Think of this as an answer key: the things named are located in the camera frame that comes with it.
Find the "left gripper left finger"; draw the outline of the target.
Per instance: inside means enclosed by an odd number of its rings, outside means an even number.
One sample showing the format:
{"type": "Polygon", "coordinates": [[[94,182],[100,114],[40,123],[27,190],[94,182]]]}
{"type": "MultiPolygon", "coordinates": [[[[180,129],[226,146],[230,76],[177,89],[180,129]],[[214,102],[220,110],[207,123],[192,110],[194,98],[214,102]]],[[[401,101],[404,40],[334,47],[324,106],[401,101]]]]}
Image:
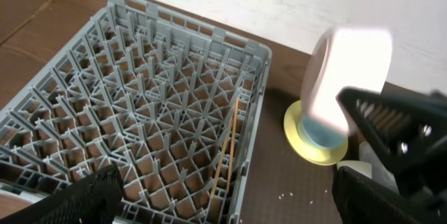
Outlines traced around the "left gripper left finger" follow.
{"type": "Polygon", "coordinates": [[[45,199],[1,219],[1,224],[112,223],[124,193],[116,165],[108,165],[45,199]]]}

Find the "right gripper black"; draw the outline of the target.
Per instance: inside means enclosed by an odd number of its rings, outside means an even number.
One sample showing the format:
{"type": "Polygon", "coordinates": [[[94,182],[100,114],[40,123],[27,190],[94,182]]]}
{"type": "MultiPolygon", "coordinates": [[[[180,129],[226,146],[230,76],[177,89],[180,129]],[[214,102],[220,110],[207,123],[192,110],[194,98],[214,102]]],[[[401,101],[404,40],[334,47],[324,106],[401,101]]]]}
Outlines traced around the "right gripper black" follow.
{"type": "Polygon", "coordinates": [[[400,194],[429,209],[445,208],[446,97],[348,87],[338,100],[395,175],[400,194]]]}

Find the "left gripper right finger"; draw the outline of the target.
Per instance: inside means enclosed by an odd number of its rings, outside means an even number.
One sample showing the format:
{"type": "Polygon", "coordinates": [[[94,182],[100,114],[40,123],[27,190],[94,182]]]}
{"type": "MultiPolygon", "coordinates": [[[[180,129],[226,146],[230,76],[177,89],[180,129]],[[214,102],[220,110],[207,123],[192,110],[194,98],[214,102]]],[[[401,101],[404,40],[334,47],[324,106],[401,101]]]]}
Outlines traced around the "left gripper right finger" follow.
{"type": "Polygon", "coordinates": [[[332,196],[344,224],[446,224],[446,209],[412,203],[369,177],[342,166],[332,196]]]}

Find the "white cup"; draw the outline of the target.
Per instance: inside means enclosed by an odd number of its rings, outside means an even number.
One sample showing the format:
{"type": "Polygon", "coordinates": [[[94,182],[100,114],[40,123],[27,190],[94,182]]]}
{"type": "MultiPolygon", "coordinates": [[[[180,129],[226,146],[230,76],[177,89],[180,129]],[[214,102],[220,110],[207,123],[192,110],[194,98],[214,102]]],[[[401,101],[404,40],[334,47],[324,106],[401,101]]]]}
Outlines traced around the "white cup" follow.
{"type": "Polygon", "coordinates": [[[318,40],[302,81],[302,111],[340,134],[356,126],[340,105],[338,95],[351,87],[380,92],[393,54],[389,30],[378,27],[335,27],[318,40]]]}

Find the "wooden chopstick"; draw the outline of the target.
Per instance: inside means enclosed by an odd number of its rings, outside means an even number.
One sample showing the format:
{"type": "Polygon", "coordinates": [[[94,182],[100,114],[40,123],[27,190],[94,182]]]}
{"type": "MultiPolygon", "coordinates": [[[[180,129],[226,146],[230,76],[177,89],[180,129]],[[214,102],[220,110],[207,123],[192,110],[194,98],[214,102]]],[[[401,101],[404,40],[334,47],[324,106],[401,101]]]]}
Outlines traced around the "wooden chopstick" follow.
{"type": "Polygon", "coordinates": [[[231,141],[230,141],[230,159],[228,164],[228,180],[226,184],[226,192],[229,193],[230,190],[230,181],[233,173],[233,159],[234,159],[234,153],[235,153],[235,134],[236,134],[236,127],[237,127],[237,114],[238,114],[238,106],[239,106],[239,96],[236,98],[235,106],[234,106],[234,113],[233,113],[233,120],[232,120],[232,132],[231,132],[231,141]]]}
{"type": "Polygon", "coordinates": [[[227,144],[228,144],[228,139],[229,139],[230,132],[232,131],[232,127],[233,127],[233,120],[231,119],[229,121],[228,128],[225,131],[225,135],[224,135],[224,139],[223,139],[224,141],[223,141],[223,144],[221,146],[221,150],[219,152],[219,162],[217,164],[216,174],[214,176],[214,184],[212,186],[212,190],[211,190],[211,193],[210,193],[210,200],[213,199],[213,197],[215,195],[215,192],[216,192],[219,176],[220,176],[220,173],[221,173],[221,166],[222,166],[222,162],[223,162],[223,159],[224,159],[223,157],[224,157],[225,152],[226,152],[226,147],[227,147],[227,144]]]}

